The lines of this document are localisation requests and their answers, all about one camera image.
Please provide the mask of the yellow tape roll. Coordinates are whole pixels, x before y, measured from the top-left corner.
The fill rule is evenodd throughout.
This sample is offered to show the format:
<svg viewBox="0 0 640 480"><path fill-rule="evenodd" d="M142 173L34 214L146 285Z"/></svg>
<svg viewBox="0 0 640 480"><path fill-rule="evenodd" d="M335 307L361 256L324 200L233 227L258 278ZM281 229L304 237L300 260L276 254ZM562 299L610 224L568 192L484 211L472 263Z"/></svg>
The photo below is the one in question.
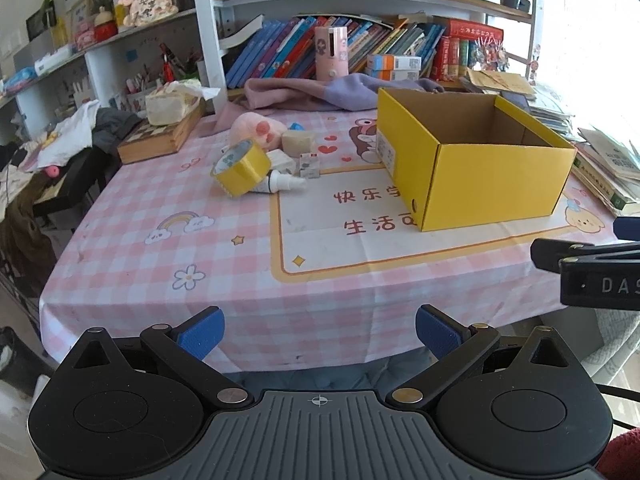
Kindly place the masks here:
<svg viewBox="0 0 640 480"><path fill-rule="evenodd" d="M270 159L256 141L243 139L222 154L210 175L227 195L240 197L256 188L270 169Z"/></svg>

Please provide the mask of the white glue tube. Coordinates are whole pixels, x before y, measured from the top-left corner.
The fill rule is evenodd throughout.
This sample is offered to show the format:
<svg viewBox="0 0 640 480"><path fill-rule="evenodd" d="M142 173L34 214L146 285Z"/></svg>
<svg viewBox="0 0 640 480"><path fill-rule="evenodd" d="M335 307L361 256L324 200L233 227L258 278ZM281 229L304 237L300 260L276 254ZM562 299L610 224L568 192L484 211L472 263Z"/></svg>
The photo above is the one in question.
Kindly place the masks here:
<svg viewBox="0 0 640 480"><path fill-rule="evenodd" d="M306 188L306 184L307 180L304 178L273 169L254 188L251 188L250 192L277 194L288 191L303 191Z"/></svg>

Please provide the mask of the white box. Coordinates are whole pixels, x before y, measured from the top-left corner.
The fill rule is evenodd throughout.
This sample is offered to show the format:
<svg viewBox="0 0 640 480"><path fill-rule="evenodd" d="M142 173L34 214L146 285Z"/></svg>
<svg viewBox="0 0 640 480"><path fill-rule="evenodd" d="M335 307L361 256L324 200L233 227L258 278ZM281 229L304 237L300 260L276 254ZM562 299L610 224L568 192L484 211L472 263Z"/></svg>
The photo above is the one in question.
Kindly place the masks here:
<svg viewBox="0 0 640 480"><path fill-rule="evenodd" d="M280 174L292 174L292 176L296 175L296 160L291 156L288 156L288 154L280 150L280 148L267 152L267 156L271 162L271 168L273 170L279 171Z"/></svg>

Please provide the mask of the small staple box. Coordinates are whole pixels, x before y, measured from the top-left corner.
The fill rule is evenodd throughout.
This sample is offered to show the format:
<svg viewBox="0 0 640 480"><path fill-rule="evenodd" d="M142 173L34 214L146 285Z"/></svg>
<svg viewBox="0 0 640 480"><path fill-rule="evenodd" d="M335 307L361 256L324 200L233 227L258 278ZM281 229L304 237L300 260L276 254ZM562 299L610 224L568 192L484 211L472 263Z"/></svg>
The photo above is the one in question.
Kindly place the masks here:
<svg viewBox="0 0 640 480"><path fill-rule="evenodd" d="M299 177L318 179L321 174L321 162L317 153L303 153L298 158Z"/></svg>

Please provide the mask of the pink plush toy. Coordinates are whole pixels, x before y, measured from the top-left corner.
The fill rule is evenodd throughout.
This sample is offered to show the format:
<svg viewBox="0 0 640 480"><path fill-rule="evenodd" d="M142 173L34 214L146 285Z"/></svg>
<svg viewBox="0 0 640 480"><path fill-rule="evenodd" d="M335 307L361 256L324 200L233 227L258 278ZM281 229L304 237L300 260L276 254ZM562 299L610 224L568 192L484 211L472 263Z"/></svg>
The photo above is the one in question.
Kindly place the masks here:
<svg viewBox="0 0 640 480"><path fill-rule="evenodd" d="M235 119L229 132L229 144L254 140L265 152L280 148L282 134L288 127L278 120L247 112Z"/></svg>

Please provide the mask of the beige eraser block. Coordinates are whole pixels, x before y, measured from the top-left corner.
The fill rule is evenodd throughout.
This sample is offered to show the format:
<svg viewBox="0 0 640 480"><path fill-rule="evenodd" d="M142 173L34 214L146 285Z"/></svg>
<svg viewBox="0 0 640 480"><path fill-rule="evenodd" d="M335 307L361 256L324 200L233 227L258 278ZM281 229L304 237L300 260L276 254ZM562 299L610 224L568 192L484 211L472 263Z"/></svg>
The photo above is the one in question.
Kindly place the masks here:
<svg viewBox="0 0 640 480"><path fill-rule="evenodd" d="M282 133L281 145L285 154L296 159L316 151L316 135L308 130L286 130Z"/></svg>

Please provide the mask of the stack of books right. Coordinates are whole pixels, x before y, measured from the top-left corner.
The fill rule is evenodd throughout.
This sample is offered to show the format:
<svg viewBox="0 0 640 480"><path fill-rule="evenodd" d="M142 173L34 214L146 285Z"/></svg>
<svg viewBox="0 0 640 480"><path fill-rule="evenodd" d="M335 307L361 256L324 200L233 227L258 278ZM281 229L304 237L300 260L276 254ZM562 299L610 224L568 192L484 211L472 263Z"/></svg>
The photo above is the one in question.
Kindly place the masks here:
<svg viewBox="0 0 640 480"><path fill-rule="evenodd" d="M559 97L543 86L534 86L528 98L530 114L562 136L577 150L574 176L597 195L614 216L639 215L639 159L624 144L597 128L577 128L574 116Z"/></svg>

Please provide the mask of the yellow cardboard box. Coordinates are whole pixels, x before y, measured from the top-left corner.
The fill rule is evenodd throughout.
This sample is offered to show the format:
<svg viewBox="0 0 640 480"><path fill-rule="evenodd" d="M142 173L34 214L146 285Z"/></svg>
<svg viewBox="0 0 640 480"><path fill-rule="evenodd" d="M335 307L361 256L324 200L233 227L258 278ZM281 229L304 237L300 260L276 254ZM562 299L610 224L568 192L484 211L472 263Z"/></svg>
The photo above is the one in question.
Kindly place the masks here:
<svg viewBox="0 0 640 480"><path fill-rule="evenodd" d="M421 231L547 217L576 150L502 96L378 92L378 156Z"/></svg>

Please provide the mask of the black smartphone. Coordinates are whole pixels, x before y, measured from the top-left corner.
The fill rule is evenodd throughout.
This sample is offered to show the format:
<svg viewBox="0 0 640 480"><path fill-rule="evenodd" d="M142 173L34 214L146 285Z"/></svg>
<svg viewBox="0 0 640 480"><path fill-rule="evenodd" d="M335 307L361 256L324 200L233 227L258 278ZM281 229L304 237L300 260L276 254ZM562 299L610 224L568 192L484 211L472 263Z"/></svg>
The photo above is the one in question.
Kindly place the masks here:
<svg viewBox="0 0 640 480"><path fill-rule="evenodd" d="M524 96L524 94L515 93L511 91L501 91L500 96L502 96L503 99L506 99L511 104L517 106L521 110L524 110L524 112L526 112L527 114L530 113L529 102L526 96Z"/></svg>

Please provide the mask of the pink checkered tablecloth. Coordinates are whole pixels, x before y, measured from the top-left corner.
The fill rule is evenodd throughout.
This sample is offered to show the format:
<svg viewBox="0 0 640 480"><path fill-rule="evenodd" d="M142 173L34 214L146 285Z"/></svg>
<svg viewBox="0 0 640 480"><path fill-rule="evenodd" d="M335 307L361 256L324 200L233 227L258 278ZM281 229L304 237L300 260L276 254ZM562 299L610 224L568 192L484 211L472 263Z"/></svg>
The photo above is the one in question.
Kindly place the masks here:
<svg viewBox="0 0 640 480"><path fill-rule="evenodd" d="M136 336L216 306L217 370L367 363L418 346L422 304L466 325L555 311L559 279L529 259L536 237L614 240L611 214L577 180L549 217L418 230L386 169L350 138L375 117L280 113L317 137L322 174L299 193L224 194L210 170L227 138L209 120L179 153L120 168L40 297L44 348L62 360L90 327Z"/></svg>

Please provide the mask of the brown paper envelope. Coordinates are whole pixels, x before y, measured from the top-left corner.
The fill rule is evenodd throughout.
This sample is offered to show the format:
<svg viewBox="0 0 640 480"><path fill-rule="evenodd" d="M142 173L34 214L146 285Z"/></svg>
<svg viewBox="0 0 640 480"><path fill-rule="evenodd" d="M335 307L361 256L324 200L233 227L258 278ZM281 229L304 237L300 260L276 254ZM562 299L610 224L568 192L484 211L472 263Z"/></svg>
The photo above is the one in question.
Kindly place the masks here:
<svg viewBox="0 0 640 480"><path fill-rule="evenodd" d="M468 77L475 87L492 91L507 91L522 96L535 95L534 88L519 74L496 72L495 70L469 70Z"/></svg>

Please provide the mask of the wooden chess box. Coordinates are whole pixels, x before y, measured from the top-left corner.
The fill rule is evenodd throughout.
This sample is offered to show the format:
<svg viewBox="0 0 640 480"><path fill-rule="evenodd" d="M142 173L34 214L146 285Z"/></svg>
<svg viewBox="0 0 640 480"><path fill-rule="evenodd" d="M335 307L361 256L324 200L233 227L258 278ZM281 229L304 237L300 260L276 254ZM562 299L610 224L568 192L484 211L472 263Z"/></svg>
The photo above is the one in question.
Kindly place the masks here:
<svg viewBox="0 0 640 480"><path fill-rule="evenodd" d="M203 117L204 110L204 103L199 102L175 125L152 126L144 120L120 142L117 148L120 161L129 165L178 153Z"/></svg>

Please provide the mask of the red dictionary books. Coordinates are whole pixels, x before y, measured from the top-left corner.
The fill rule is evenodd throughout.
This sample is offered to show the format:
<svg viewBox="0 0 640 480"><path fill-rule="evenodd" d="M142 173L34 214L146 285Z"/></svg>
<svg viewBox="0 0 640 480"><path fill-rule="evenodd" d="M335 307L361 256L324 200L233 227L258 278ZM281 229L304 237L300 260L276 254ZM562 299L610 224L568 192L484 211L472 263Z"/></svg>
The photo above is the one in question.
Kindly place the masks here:
<svg viewBox="0 0 640 480"><path fill-rule="evenodd" d="M436 81L465 76L476 64L474 52L479 47L498 46L503 40L502 29L484 23L442 16L434 16L432 23L442 28L431 70Z"/></svg>

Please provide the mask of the dark grey garment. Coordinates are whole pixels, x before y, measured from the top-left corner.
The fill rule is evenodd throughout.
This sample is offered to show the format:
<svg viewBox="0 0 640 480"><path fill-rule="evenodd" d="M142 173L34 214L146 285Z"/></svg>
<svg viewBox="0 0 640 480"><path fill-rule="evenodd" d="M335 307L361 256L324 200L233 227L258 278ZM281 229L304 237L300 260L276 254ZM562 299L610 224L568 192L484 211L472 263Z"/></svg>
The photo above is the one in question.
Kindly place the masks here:
<svg viewBox="0 0 640 480"><path fill-rule="evenodd" d="M120 142L142 122L134 113L100 107L96 113L96 124L92 129L92 145L104 153L115 153Z"/></svg>

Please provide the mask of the white t-shirt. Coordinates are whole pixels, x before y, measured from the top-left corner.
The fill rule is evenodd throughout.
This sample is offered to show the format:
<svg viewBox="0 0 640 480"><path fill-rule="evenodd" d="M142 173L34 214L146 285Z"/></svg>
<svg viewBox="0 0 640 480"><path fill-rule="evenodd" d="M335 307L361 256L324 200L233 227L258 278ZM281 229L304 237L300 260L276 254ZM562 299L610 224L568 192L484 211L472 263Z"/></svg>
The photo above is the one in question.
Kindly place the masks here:
<svg viewBox="0 0 640 480"><path fill-rule="evenodd" d="M82 104L76 113L59 122L43 142L37 159L37 168L64 167L68 161L92 147L92 130L96 126L98 100Z"/></svg>

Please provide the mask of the tissue pack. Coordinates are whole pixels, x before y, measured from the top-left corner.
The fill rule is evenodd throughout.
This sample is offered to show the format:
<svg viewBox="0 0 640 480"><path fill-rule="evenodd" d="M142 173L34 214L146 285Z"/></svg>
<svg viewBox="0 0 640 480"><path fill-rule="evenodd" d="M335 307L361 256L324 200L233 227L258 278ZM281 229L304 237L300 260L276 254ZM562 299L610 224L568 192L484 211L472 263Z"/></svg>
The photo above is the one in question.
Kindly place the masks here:
<svg viewBox="0 0 640 480"><path fill-rule="evenodd" d="M198 79L168 82L145 97L146 119L157 127L178 124L201 101L212 100L219 92L219 88L205 87Z"/></svg>

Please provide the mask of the orange white boxes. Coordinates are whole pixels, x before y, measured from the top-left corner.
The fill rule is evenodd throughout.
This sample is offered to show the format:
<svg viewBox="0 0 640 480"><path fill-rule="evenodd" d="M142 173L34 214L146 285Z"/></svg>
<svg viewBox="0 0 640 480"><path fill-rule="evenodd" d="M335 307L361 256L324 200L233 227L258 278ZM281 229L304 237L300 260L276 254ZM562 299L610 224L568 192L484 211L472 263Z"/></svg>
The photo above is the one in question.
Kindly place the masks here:
<svg viewBox="0 0 640 480"><path fill-rule="evenodd" d="M417 80L421 68L420 56L375 54L367 58L366 74L386 81Z"/></svg>

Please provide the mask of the pink purple cloth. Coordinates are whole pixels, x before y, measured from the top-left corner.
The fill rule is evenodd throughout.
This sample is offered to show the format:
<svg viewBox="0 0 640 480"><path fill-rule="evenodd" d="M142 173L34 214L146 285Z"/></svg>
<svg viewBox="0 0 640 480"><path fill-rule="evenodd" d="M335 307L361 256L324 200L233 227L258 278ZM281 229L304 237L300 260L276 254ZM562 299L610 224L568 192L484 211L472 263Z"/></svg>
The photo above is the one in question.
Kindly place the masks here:
<svg viewBox="0 0 640 480"><path fill-rule="evenodd" d="M407 89L444 92L440 84L428 78L387 81L366 74L350 74L332 81L300 78L252 78L244 86L243 95L227 102L216 116L201 120L202 136L227 131L236 118L246 112L269 115L271 110L298 112L361 112L378 106L378 90Z"/></svg>

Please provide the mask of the pink cylindrical device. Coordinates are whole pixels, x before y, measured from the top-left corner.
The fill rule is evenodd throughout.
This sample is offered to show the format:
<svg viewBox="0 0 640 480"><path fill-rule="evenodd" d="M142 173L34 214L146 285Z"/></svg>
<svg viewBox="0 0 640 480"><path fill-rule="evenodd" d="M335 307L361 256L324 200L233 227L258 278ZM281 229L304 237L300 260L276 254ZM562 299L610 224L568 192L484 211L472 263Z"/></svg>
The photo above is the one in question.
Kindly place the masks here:
<svg viewBox="0 0 640 480"><path fill-rule="evenodd" d="M345 26L318 26L314 30L314 66L318 81L332 81L349 74Z"/></svg>

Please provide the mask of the white bookshelf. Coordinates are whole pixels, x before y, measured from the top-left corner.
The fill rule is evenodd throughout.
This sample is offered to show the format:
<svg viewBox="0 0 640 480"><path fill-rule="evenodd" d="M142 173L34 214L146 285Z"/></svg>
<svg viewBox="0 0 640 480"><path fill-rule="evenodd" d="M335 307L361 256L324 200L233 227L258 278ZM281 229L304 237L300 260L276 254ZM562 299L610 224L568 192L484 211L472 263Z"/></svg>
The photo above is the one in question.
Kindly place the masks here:
<svg viewBox="0 0 640 480"><path fill-rule="evenodd" d="M103 105L119 92L120 83L133 71L125 61L129 49L125 41L140 34L149 35L154 29L168 27L175 30L175 22L195 18L205 64L205 81L214 87L224 85L222 57L231 48L231 37L246 23L263 15L264 18L292 18L297 14L364 14L369 16L408 15L416 12L486 21L505 18L533 27L536 12L520 10L487 0L194 0L191 10L163 18L149 26L125 30L89 49L76 53L64 64L56 66L40 78L29 81L20 92L11 96L22 115L26 133L32 138L52 120L58 106L55 85L49 78L79 60L84 61L94 95Z"/></svg>

